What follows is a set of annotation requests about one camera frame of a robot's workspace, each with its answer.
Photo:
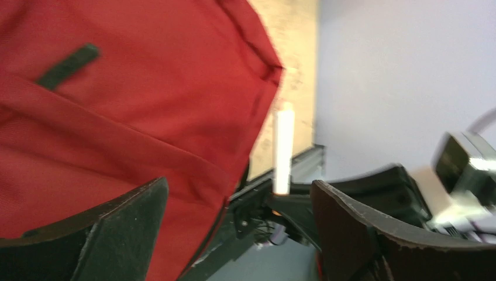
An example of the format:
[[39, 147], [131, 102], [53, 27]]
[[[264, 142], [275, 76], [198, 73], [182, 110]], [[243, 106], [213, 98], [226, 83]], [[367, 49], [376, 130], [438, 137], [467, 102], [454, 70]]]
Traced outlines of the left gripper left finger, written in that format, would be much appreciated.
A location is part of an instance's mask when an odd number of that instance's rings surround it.
[[154, 179], [61, 221], [1, 240], [2, 280], [145, 280], [168, 198]]

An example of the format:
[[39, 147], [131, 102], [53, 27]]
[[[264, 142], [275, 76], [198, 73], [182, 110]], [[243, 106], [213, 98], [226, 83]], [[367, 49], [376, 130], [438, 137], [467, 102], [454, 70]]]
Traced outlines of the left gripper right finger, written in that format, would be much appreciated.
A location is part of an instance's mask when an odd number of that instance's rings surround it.
[[329, 280], [494, 280], [495, 245], [402, 222], [315, 180], [310, 191]]

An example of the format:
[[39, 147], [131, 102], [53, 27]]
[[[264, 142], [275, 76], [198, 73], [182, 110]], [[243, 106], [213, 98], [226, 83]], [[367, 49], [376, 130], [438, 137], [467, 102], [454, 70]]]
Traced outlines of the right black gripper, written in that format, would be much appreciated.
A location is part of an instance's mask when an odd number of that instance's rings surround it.
[[[402, 165], [388, 165], [329, 184], [371, 208], [416, 227], [422, 228], [432, 219], [417, 182]], [[272, 194], [267, 205], [281, 216], [274, 221], [285, 226], [289, 239], [320, 248], [310, 189], [310, 184], [292, 183], [289, 194]]]

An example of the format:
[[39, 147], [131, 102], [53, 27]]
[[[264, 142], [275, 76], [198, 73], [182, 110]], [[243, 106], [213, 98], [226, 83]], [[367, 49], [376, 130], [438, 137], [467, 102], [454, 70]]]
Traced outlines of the red student backpack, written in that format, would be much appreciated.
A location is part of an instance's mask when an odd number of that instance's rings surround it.
[[282, 72], [247, 1], [2, 1], [1, 237], [165, 177], [147, 280], [176, 280], [216, 231]]

